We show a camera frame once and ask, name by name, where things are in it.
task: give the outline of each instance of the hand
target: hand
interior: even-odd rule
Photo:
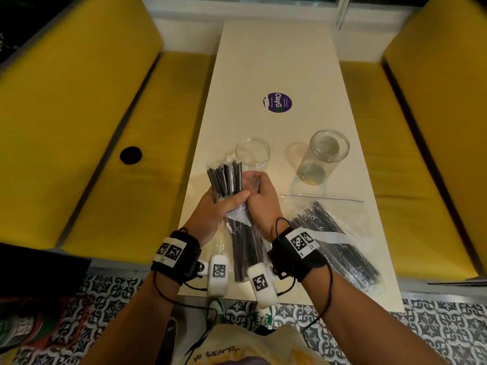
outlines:
[[[245,189],[250,191],[247,205],[254,223],[259,228],[262,237],[269,242],[274,241],[276,236],[276,221],[283,213],[279,206],[277,192],[269,179],[267,173],[248,171],[242,174]],[[277,223],[277,232],[282,233],[289,227],[286,221],[280,220]]]
[[[249,191],[242,191],[221,202],[215,203],[213,201],[213,190],[210,188],[201,197],[200,203],[198,203],[198,206],[194,209],[193,214],[186,221],[183,228],[186,228],[188,234],[195,237],[200,243],[200,246],[203,247],[215,235],[224,216],[242,205],[247,201],[249,196]]]

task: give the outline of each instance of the black wristband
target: black wristband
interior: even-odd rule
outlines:
[[[150,269],[182,285],[196,277],[200,254],[200,244],[195,237],[174,231],[157,250]]]
[[[302,282],[311,269],[328,264],[328,260],[320,252],[320,245],[304,228],[287,228],[272,242],[268,255],[274,266],[274,273],[280,279],[294,276],[298,282]]]

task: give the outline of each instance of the bundle of black straws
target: bundle of black straws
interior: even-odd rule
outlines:
[[[318,201],[314,202],[311,208],[299,213],[290,223],[293,228],[303,227],[318,232],[346,234]],[[380,273],[357,247],[352,244],[317,241],[330,266],[353,286],[367,292],[380,283]]]
[[[242,163],[235,160],[221,163],[216,168],[206,171],[210,178],[211,187],[215,192],[216,201],[227,196],[233,196],[243,190]],[[236,282],[244,282],[247,279],[247,268],[260,262],[264,262],[264,246],[259,231],[251,226],[251,218],[245,205],[240,209],[247,223],[225,218],[228,231],[232,238],[233,267]]]

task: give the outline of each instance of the white table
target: white table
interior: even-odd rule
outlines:
[[[282,113],[269,111],[263,105],[263,98],[273,92],[289,96],[291,109]],[[325,184],[310,186],[297,178],[295,170],[309,139],[323,128],[344,133],[351,143],[350,153]],[[376,246],[372,256],[364,254],[384,279],[384,290],[371,294],[371,297],[388,311],[404,312],[340,66],[326,24],[236,20],[225,23],[180,225],[188,219],[210,187],[207,164],[233,154],[238,141],[252,136],[264,138],[271,147],[267,173],[278,194],[299,193],[365,202]],[[201,279],[193,283],[205,285]],[[282,291],[290,284],[291,279],[288,278],[276,282],[276,287]],[[202,296],[204,292],[183,286],[180,294]],[[231,283],[227,298],[255,300],[249,282]],[[311,304],[301,284],[296,284],[289,293],[281,296],[280,302]]]

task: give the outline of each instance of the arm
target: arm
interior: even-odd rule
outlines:
[[[248,206],[254,222],[268,241],[276,239],[275,223],[283,216],[276,190],[265,173],[244,173],[251,191]],[[252,184],[260,180],[259,192]],[[277,232],[289,225],[279,221]],[[446,364],[433,349],[409,328],[380,307],[338,273],[333,273],[331,305],[322,317],[351,363],[362,364]],[[328,300],[330,273],[327,267],[313,269],[302,285],[321,313]]]
[[[226,213],[244,203],[249,191],[242,191],[217,204],[208,190],[184,225],[201,246],[215,234]],[[112,320],[80,365],[153,365],[166,332],[172,303],[159,296],[151,272],[132,300]],[[157,287],[167,298],[175,300],[179,283],[156,275]]]

